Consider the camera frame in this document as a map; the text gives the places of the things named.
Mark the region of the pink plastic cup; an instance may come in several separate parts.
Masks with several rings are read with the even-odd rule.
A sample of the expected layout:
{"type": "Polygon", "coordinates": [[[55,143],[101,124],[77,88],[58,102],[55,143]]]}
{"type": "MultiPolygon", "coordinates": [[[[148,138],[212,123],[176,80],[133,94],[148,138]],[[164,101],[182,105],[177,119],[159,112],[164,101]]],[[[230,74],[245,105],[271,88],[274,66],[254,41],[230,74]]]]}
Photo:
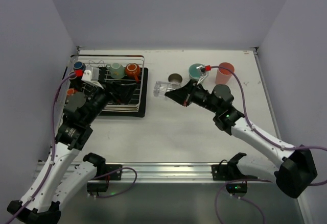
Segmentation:
{"type": "Polygon", "coordinates": [[[234,72],[235,68],[231,63],[223,62],[219,64],[219,68],[216,74],[215,84],[219,85],[226,85],[229,79],[232,77],[232,73],[234,72]]]}

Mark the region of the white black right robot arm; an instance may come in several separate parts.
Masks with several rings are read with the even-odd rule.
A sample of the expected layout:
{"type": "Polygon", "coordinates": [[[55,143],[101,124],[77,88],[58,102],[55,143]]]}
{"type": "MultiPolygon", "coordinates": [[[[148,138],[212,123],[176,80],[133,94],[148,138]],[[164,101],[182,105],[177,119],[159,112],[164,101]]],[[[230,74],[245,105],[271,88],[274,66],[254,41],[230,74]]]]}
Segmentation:
{"type": "Polygon", "coordinates": [[[219,130],[251,145],[277,167],[273,174],[275,182],[287,196],[299,197],[317,177],[310,149],[288,144],[252,124],[233,106],[234,97],[228,86],[216,85],[209,92],[196,81],[189,81],[181,88],[166,92],[165,97],[184,107],[196,104],[213,112],[213,121],[219,130]]]}

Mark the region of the clear glass cup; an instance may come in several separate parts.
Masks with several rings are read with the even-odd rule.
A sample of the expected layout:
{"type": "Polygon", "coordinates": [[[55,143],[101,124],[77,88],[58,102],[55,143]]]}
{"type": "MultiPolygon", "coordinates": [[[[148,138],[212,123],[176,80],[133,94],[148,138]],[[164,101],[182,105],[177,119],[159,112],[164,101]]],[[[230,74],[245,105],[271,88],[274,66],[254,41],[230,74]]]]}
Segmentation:
{"type": "Polygon", "coordinates": [[[157,81],[154,85],[153,95],[156,98],[167,99],[165,96],[166,92],[173,91],[181,87],[180,83],[177,82],[162,82],[157,81]]]}

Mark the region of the white brown cup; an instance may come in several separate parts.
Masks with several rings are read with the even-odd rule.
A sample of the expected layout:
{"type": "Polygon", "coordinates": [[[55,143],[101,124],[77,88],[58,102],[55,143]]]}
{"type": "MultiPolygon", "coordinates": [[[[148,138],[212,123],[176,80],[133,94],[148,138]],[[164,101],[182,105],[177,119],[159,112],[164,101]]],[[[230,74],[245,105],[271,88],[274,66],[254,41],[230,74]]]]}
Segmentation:
{"type": "Polygon", "coordinates": [[[168,76],[168,81],[172,83],[178,83],[181,84],[183,81],[183,78],[180,74],[178,73],[172,73],[168,76]]]}

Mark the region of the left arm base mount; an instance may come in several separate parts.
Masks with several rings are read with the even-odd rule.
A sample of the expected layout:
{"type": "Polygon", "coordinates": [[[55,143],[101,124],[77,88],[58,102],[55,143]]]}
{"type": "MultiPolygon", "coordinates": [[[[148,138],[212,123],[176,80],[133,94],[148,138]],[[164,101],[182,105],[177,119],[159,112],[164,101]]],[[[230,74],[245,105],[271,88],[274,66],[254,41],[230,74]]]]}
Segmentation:
{"type": "Polygon", "coordinates": [[[97,169],[95,180],[120,181],[122,177],[121,164],[104,164],[97,169]]]}

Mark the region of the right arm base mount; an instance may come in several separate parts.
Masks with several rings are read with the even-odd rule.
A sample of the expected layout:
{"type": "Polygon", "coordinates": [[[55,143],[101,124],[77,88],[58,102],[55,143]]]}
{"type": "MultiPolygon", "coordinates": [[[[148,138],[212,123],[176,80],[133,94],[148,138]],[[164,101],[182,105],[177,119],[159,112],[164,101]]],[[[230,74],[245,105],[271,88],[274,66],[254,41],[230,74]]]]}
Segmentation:
{"type": "Polygon", "coordinates": [[[211,166],[212,178],[214,181],[232,181],[244,179],[258,179],[256,176],[245,175],[238,168],[238,160],[222,160],[211,166]]]}

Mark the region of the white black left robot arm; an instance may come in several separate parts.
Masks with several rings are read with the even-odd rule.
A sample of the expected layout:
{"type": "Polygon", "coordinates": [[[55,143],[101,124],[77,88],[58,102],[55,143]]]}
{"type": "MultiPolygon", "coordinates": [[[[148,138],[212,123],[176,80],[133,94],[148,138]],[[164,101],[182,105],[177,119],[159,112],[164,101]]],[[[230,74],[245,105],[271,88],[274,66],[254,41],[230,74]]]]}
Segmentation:
{"type": "Polygon", "coordinates": [[[62,124],[44,167],[25,195],[11,201],[7,207],[13,218],[23,223],[58,223],[71,198],[105,169],[105,159],[90,153],[73,173],[64,178],[93,132],[91,123],[108,103],[129,102],[136,88],[136,84],[109,82],[105,88],[98,87],[90,98],[83,92],[68,97],[62,124]]]}

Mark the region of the large green mug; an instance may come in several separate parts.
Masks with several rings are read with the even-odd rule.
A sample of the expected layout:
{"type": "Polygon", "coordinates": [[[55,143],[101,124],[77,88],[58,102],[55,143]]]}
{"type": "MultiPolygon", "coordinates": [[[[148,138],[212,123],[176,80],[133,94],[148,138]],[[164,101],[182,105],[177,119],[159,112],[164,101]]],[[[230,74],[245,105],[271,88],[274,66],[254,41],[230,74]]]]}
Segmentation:
{"type": "Polygon", "coordinates": [[[190,67],[189,67],[189,70],[188,70],[188,73],[189,73],[189,78],[190,80],[195,80],[195,81],[198,81],[198,78],[199,78],[199,72],[198,70],[196,69],[197,66],[201,65],[200,63],[195,63],[195,64],[192,64],[190,67]]]}

